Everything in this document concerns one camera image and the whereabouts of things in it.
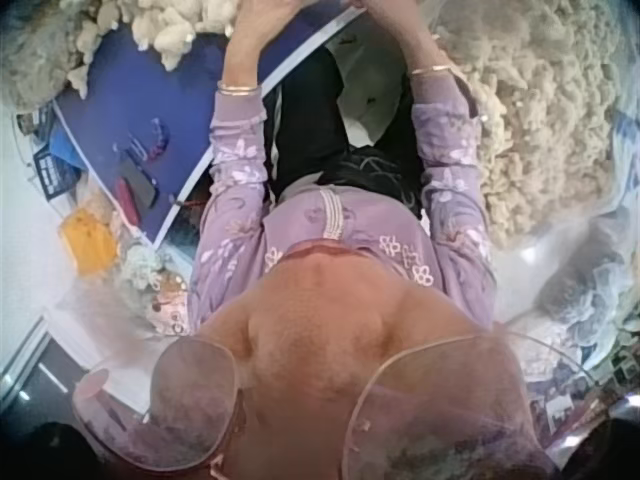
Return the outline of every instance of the table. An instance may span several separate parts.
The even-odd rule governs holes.
[[[259,78],[266,95],[296,65],[355,19],[359,10],[325,0],[302,12],[264,52]],[[212,161],[208,131],[216,84],[222,75],[226,39],[200,35],[179,67],[166,72],[157,52],[139,52],[129,26],[108,34],[89,73],[86,100],[67,88],[54,108],[73,144],[103,190],[115,201],[119,156],[129,135],[153,145],[151,121],[158,118],[170,136],[166,152],[145,163],[158,196],[139,225],[143,238],[158,248],[180,207]]]

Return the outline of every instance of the bracelet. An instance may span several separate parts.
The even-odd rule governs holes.
[[[237,87],[234,85],[225,85],[224,83],[222,83],[222,80],[218,82],[218,90],[224,93],[236,92],[236,93],[244,93],[246,95],[249,95],[255,92],[256,90],[258,90],[258,88],[260,87]]]
[[[453,65],[434,65],[429,68],[418,68],[411,72],[412,77],[418,75],[434,75],[438,73],[453,73]]]
[[[248,97],[255,93],[255,90],[246,91],[246,92],[234,92],[233,90],[218,90],[218,93],[222,95],[229,95],[230,97]]]

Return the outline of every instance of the black pants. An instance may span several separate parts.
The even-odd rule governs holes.
[[[320,48],[282,82],[280,128],[275,142],[279,152],[277,174],[271,179],[276,198],[296,180],[322,173],[319,185],[345,185],[389,196],[420,218],[423,174],[418,157],[409,82],[403,79],[402,96],[391,124],[373,147],[349,145],[337,100],[344,89],[335,59]],[[268,120],[265,146],[271,152],[277,91],[265,98]],[[268,169],[272,172],[270,160]]]

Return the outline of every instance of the purple floral shirt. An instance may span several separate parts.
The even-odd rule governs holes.
[[[314,239],[366,251],[398,275],[441,290],[479,325],[491,325],[496,284],[476,163],[478,125],[451,76],[415,80],[413,91],[418,153],[430,180],[422,223],[400,202],[351,187],[313,185],[274,208],[265,205],[261,95],[216,94],[214,184],[191,279],[191,332],[292,246]]]

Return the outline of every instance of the sleeve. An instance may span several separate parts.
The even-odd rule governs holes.
[[[213,185],[200,224],[191,277],[190,318],[212,313],[209,311],[221,302],[238,258],[261,229],[267,181],[265,119],[260,91],[248,96],[216,94],[211,122]],[[216,291],[209,291],[211,286]]]
[[[452,75],[413,80],[413,123],[426,172],[422,204],[445,288],[478,323],[492,321],[496,282],[477,164],[479,127],[472,99]]]

